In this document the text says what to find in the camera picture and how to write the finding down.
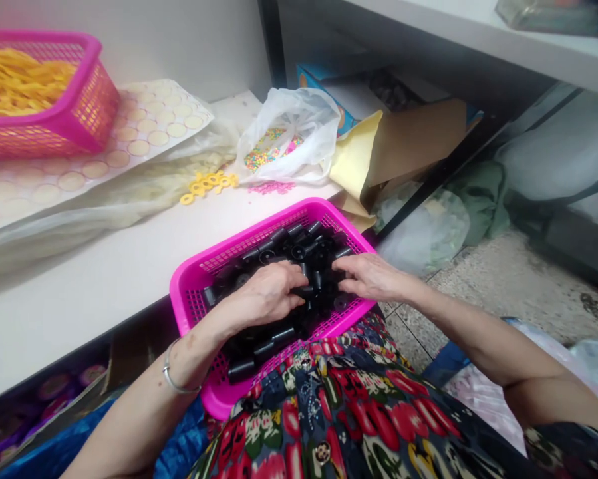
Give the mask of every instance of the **floral fabric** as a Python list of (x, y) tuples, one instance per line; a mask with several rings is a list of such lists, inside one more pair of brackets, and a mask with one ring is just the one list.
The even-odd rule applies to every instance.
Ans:
[[(593, 448), (598, 431), (570, 424), (568, 438), (549, 449), (549, 428), (530, 430), (535, 462), (524, 458), (469, 408), (419, 378), (382, 319), (369, 313), (342, 336), (307, 345), (252, 388), (190, 478), (575, 477), (566, 475), (567, 445), (584, 434)], [(598, 472), (598, 454), (597, 468), (578, 457), (580, 470)]]

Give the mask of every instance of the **white shelf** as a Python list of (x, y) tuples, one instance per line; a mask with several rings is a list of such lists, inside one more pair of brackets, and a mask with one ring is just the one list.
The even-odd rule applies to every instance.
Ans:
[(346, 1), (465, 47), (598, 92), (598, 38), (512, 30), (494, 11), (496, 0)]
[[(212, 108), (245, 128), (261, 103), (247, 92)], [(304, 198), (339, 190), (332, 183), (297, 185), (264, 196), (227, 188), (6, 277), (0, 281), (0, 394), (163, 298), (184, 260)]]

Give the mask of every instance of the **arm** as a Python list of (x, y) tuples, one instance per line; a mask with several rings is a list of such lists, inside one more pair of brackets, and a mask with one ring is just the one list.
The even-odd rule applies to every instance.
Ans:
[(423, 313), (492, 382), (523, 428), (559, 421), (598, 428), (598, 398), (573, 373), (504, 321), (391, 267), (377, 255), (338, 259), (339, 289), (399, 301)]
[[(305, 285), (301, 268), (287, 261), (257, 271), (173, 346), (170, 376), (174, 384), (187, 389), (200, 385), (231, 336), (287, 316), (303, 302), (290, 295), (290, 289)], [(180, 395), (170, 387), (162, 371), (164, 359), (159, 356), (115, 402), (63, 479), (152, 477), (157, 457), (196, 397)]]

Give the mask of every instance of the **hand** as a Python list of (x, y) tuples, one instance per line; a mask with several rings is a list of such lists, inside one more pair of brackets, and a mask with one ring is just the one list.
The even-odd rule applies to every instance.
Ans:
[(410, 295), (425, 284), (376, 254), (344, 256), (332, 263), (332, 269), (345, 271), (349, 277), (339, 283), (341, 291), (375, 301), (408, 302)]
[(226, 333), (233, 336), (246, 327), (286, 317), (292, 309), (305, 302), (290, 294), (290, 289), (307, 284), (308, 280), (298, 265), (289, 261), (272, 263), (254, 273), (245, 285), (221, 301), (211, 314), (220, 314)]

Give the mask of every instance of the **woman's left hand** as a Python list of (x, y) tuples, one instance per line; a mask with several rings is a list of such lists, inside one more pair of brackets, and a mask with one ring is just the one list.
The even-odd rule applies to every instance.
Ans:
[(306, 286), (307, 278), (298, 265), (280, 261), (262, 267), (241, 289), (219, 303), (208, 315), (220, 321), (228, 336), (256, 325), (278, 321), (304, 300), (290, 289)]

